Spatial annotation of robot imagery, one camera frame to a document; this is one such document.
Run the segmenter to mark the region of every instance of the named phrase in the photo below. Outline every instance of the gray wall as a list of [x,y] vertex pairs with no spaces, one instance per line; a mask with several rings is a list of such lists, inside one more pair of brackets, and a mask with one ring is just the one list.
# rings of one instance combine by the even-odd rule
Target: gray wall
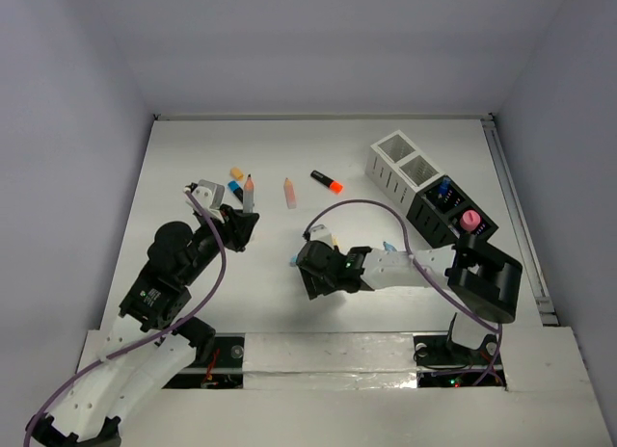
[[561,321],[617,440],[617,0],[566,0],[498,130]]
[[152,116],[93,0],[0,0],[0,443],[99,324]]
[[562,0],[96,0],[157,113],[486,113]]

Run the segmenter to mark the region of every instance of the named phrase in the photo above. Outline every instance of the small block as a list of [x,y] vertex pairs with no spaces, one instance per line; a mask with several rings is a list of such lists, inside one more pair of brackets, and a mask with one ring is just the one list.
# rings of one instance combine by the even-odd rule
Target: small block
[[233,177],[235,180],[242,180],[244,177],[244,173],[238,168],[231,168],[229,174],[231,174],[231,177]]

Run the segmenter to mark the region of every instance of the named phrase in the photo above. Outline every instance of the white table surface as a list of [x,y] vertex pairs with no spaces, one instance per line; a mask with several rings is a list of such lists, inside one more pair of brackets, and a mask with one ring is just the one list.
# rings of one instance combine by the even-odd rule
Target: white table surface
[[[182,194],[200,179],[227,184],[229,169],[250,172],[260,220],[243,253],[228,254],[222,287],[199,317],[219,332],[344,332],[447,329],[454,309],[430,288],[391,288],[355,295],[335,293],[309,301],[290,257],[303,245],[307,223],[325,207],[348,198],[388,199],[364,175],[368,147],[401,129],[499,225],[491,243],[521,259],[479,120],[388,119],[306,121],[157,121],[150,136],[126,226],[101,329],[147,260],[156,229],[169,221],[197,227]],[[320,170],[344,185],[335,195],[309,177]],[[282,184],[294,184],[298,208],[288,210]],[[238,206],[226,189],[224,202]],[[342,250],[384,240],[403,249],[394,218],[380,208],[336,209],[323,223]],[[430,248],[411,228],[412,247]],[[215,260],[190,288],[199,301],[219,270]],[[529,281],[523,275],[517,321],[510,327],[540,327]]]
[[[447,328],[454,310],[428,288],[336,293],[310,302],[299,274],[288,267],[289,258],[303,244],[306,224],[326,206],[355,197],[388,202],[364,176],[363,168],[368,146],[396,129],[427,152],[499,225],[491,242],[520,259],[477,120],[154,123],[101,331],[89,333],[81,365],[95,359],[118,304],[146,262],[156,229],[172,220],[197,226],[185,206],[183,186],[202,178],[227,183],[229,168],[237,166],[254,176],[255,209],[261,220],[247,251],[229,255],[221,290],[200,317],[219,332],[248,333],[245,351],[259,355],[261,362],[252,365],[267,369],[257,371],[262,389],[161,391],[122,428],[122,446],[610,445],[572,331],[542,327],[526,276],[517,321],[504,328],[501,356],[507,391],[497,387],[303,390],[302,381],[278,386],[277,380],[267,380],[269,372],[276,377],[289,365],[320,367],[311,359],[274,361],[282,351],[281,336],[252,333],[285,333],[286,346],[308,355],[302,346],[315,352],[315,342],[321,339],[310,338],[308,331]],[[314,182],[309,178],[313,169],[339,180],[344,192],[335,196]],[[286,209],[282,192],[286,177],[294,182],[298,198],[298,209],[292,211]],[[237,205],[229,191],[225,202]],[[399,227],[379,208],[340,208],[324,223],[344,250],[380,247],[383,240],[403,247]],[[411,233],[414,248],[428,248],[413,229]],[[192,303],[207,293],[219,265],[218,260],[213,262],[194,283]],[[248,343],[255,342],[258,349],[249,349]],[[409,370],[414,377],[413,369],[401,361],[409,350],[396,346],[392,351],[400,351],[398,366],[390,367]],[[358,360],[351,363],[362,367],[363,353],[354,356]],[[369,353],[366,362],[373,356]],[[388,362],[384,361],[386,372],[392,370]],[[343,372],[347,363],[341,361]]]

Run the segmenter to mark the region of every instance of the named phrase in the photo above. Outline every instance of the highlighter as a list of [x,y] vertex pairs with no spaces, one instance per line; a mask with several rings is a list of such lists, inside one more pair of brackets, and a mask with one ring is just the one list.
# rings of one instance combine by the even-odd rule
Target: highlighter
[[319,182],[320,184],[325,185],[326,187],[328,187],[330,190],[332,190],[335,194],[340,194],[340,192],[343,190],[343,186],[341,184],[339,184],[338,182],[336,182],[335,180],[331,179],[330,177],[322,174],[319,171],[313,171],[310,176],[315,179],[317,182]]

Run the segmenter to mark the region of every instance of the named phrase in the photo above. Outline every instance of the purple cable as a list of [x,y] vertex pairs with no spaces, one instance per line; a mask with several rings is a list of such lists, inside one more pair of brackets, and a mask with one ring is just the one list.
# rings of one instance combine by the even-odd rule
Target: purple cable
[[466,373],[480,373],[480,372],[482,372],[482,375],[483,375],[481,378],[484,378],[487,375],[491,375],[492,377],[497,378],[497,380],[499,381],[499,384],[501,384],[503,386],[503,380],[496,373],[495,370],[491,370],[491,367],[488,367],[486,370],[483,370],[481,368],[468,368],[467,370],[450,370],[450,371],[444,371],[444,372],[433,372],[433,373],[431,373],[431,376],[433,376],[433,377],[446,377],[448,375],[463,375],[463,374],[466,374]]
[[[200,215],[204,218],[205,223],[208,224],[208,226],[210,227],[210,230],[212,230],[212,234],[214,235],[216,244],[219,247],[219,252],[221,253],[221,271],[219,272],[219,276],[217,277],[216,281],[214,282],[214,285],[212,286],[212,289],[206,295],[206,297],[203,298],[203,300],[199,304],[197,304],[197,306],[193,310],[191,310],[188,314],[186,314],[186,316],[182,317],[175,324],[167,327],[166,329],[162,329],[158,331],[157,333],[154,333],[152,336],[148,338],[135,341],[134,343],[129,344],[128,346],[118,351],[115,351],[114,353],[107,355],[106,358],[108,360],[113,360],[114,358],[120,357],[121,355],[128,354],[137,348],[141,348],[142,346],[145,346],[146,344],[151,343],[152,341],[156,341],[157,339],[165,336],[166,334],[171,333],[178,327],[188,322],[190,319],[195,317],[195,315],[197,315],[197,313],[212,299],[212,297],[214,296],[214,293],[216,293],[216,290],[219,288],[219,286],[221,285],[221,282],[223,281],[223,276],[225,275],[225,270],[228,266],[228,260],[225,254],[225,245],[223,243],[223,239],[221,238],[221,235],[219,234],[219,231],[216,229],[216,226],[214,225],[214,223],[210,220],[210,216],[201,207],[201,205],[195,199],[195,197],[191,195],[191,192],[187,191],[185,192],[185,194],[191,200],[191,202],[193,203],[195,208],[198,210]],[[23,439],[23,447],[30,447],[30,438],[32,437],[34,428],[39,422],[39,420],[45,415],[45,411],[49,408],[49,406],[51,406],[54,403],[54,401],[58,399],[65,391],[67,391],[77,380],[79,380],[81,377],[83,377],[87,373],[92,372],[92,370],[97,368],[102,363],[103,363],[102,361],[97,360],[91,363],[90,365],[88,365],[87,367],[81,369],[79,372],[77,372],[75,375],[69,378],[67,382],[65,382],[62,386],[60,386],[49,397],[49,399],[45,401],[45,403],[41,406],[39,411],[37,411],[37,413],[32,418],[32,420],[30,420],[30,423],[28,423],[28,427],[26,428],[26,435]]]
[[[387,206],[384,203],[380,203],[379,201],[375,201],[372,199],[346,199],[345,201],[341,201],[339,203],[335,203],[332,206],[329,206],[328,208],[324,209],[321,213],[319,213],[317,216],[315,216],[315,218],[308,224],[307,229],[305,230],[305,233],[308,232],[310,230],[310,228],[317,222],[319,221],[325,214],[329,213],[330,211],[332,211],[333,209],[337,208],[338,206],[342,206],[343,204],[351,204],[351,203],[365,203],[365,204],[372,204],[375,206],[379,206],[380,208],[384,208],[386,211],[389,211],[397,220],[398,223],[401,225],[401,228],[403,229],[403,242],[405,243],[405,251],[407,252],[407,254],[409,254],[410,256],[414,256],[414,252],[412,251],[412,247],[409,244],[409,232],[407,231],[407,226],[405,226],[405,221],[403,221],[403,218],[400,217],[400,215],[394,211],[392,208],[390,208],[389,206]],[[471,312],[470,310],[468,310],[467,308],[465,308],[464,306],[460,305],[458,302],[456,302],[454,299],[452,299],[450,297],[450,295],[448,295],[439,285],[439,283],[437,281],[435,281],[428,272],[426,272],[426,270],[420,265],[419,262],[417,262],[416,258],[413,257],[412,263],[414,264],[414,267],[416,267],[416,269],[420,272],[420,274],[424,277],[424,279],[435,289],[435,291],[437,291],[446,301],[448,301],[450,304],[452,304],[454,307],[456,307],[457,309],[459,309],[462,313],[464,313],[465,315],[467,315],[469,318],[471,318],[474,322],[476,322],[477,324],[481,325],[482,327],[484,327],[485,329],[487,329],[488,331],[492,332],[492,333],[498,333],[498,329],[495,329],[494,327],[491,327],[489,324],[487,324],[486,322],[484,322],[482,319],[480,319],[477,315],[475,315],[473,312]]]

